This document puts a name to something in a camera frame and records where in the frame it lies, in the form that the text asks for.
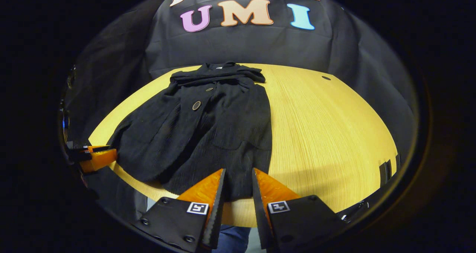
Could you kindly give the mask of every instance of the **coat button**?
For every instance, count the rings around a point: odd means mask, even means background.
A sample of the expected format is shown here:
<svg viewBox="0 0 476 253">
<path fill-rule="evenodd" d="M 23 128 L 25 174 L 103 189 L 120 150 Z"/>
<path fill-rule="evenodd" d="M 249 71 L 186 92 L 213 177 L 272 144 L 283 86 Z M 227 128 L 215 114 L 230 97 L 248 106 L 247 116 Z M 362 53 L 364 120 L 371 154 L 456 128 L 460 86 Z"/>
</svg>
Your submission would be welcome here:
<svg viewBox="0 0 476 253">
<path fill-rule="evenodd" d="M 196 109 L 198 109 L 200 107 L 200 104 L 202 103 L 200 101 L 197 101 L 195 104 L 193 104 L 192 110 L 195 111 Z"/>
</svg>

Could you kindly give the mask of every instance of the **wooden table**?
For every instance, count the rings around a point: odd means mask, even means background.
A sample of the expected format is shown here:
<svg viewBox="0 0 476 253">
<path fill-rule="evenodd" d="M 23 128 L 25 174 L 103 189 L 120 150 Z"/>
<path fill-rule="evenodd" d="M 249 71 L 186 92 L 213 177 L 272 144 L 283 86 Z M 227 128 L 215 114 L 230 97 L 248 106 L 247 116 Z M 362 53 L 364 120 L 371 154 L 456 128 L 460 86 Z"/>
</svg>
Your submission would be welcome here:
<svg viewBox="0 0 476 253">
<path fill-rule="evenodd" d="M 316 194 L 338 212 L 380 187 L 379 165 L 390 159 L 395 173 L 397 151 L 390 132 L 370 105 L 342 81 L 295 67 L 242 65 L 262 69 L 266 78 L 261 85 L 271 106 L 270 176 L 302 197 Z M 175 69 L 132 94 L 96 127 L 90 143 L 105 145 L 124 117 L 168 87 L 174 72 L 197 68 Z M 139 182 L 120 163 L 109 168 L 155 201 L 177 197 L 159 183 Z M 252 198 L 225 203 L 222 223 L 256 227 Z"/>
</svg>

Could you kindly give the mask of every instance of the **blue jeans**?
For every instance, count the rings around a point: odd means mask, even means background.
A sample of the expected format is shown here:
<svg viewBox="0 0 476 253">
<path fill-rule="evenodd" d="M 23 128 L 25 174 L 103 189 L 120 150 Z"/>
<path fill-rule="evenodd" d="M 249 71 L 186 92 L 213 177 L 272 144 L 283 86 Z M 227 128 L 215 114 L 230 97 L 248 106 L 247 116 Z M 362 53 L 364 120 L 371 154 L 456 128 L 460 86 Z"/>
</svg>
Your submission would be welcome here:
<svg viewBox="0 0 476 253">
<path fill-rule="evenodd" d="M 218 248 L 212 253 L 244 253 L 248 248 L 251 228 L 222 224 L 218 238 Z"/>
</svg>

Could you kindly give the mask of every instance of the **orange soft pad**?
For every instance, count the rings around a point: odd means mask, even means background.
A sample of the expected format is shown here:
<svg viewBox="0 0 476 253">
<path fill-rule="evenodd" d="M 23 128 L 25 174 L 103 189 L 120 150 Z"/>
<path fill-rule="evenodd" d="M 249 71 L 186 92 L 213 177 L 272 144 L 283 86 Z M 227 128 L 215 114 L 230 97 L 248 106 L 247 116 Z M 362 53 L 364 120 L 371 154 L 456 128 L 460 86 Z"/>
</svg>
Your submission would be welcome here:
<svg viewBox="0 0 476 253">
<path fill-rule="evenodd" d="M 83 172 L 86 173 L 99 170 L 117 160 L 116 149 L 100 152 L 92 152 L 92 149 L 88 151 L 91 152 L 92 159 L 80 162 Z"/>
<path fill-rule="evenodd" d="M 177 200 L 183 200 L 188 202 L 208 203 L 210 206 L 207 222 L 215 202 L 216 191 L 220 184 L 221 172 L 223 169 L 212 173 L 205 179 L 197 182 L 194 186 L 190 187 L 183 194 L 177 197 Z"/>
<path fill-rule="evenodd" d="M 261 170 L 255 168 L 256 179 L 258 180 L 258 185 L 260 186 L 261 200 L 263 201 L 263 207 L 266 211 L 266 217 L 269 221 L 269 215 L 267 211 L 267 204 L 271 202 L 286 201 L 301 198 L 298 194 L 291 191 L 284 184 L 273 179 L 268 174 L 262 172 Z"/>
</svg>

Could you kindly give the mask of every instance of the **purple letter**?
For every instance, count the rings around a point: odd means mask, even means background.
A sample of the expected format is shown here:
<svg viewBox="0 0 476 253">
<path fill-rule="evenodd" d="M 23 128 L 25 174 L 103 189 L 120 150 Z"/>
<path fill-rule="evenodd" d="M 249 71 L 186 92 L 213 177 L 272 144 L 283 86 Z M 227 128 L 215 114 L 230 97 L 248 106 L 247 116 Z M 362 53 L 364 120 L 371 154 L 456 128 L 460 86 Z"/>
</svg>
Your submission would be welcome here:
<svg viewBox="0 0 476 253">
<path fill-rule="evenodd" d="M 206 28 L 208 24 L 210 23 L 210 12 L 209 12 L 210 8 L 211 8 L 211 5 L 206 5 L 198 9 L 199 12 L 202 14 L 202 22 L 197 25 L 194 25 L 192 22 L 192 14 L 194 11 L 189 11 L 180 15 L 180 17 L 182 18 L 183 28 L 185 29 L 185 31 L 196 32 Z"/>
</svg>

